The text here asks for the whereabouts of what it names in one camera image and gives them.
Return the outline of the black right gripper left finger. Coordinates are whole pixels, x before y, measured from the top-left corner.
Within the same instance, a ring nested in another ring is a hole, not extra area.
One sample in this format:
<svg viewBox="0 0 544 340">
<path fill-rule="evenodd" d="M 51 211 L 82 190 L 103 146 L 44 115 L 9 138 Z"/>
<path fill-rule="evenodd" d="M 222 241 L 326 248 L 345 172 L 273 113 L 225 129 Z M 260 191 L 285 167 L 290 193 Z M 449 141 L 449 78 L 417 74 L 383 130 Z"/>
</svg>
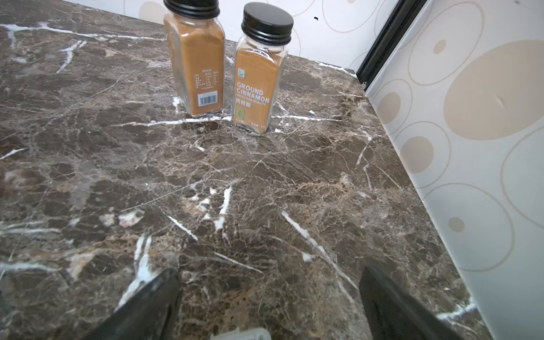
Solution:
<svg viewBox="0 0 544 340">
<path fill-rule="evenodd" d="M 171 339 L 182 301 L 180 273 L 166 269 L 85 339 Z"/>
</svg>

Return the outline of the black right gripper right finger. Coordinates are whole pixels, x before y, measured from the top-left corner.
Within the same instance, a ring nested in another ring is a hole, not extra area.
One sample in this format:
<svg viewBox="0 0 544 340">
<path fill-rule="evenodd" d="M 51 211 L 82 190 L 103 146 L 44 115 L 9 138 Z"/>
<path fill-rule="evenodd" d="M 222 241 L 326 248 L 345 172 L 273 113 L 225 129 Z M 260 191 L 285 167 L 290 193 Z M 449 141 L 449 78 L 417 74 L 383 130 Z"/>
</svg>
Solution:
<svg viewBox="0 0 544 340">
<path fill-rule="evenodd" d="M 375 266 L 365 266 L 359 293 L 374 339 L 462 340 Z"/>
</svg>

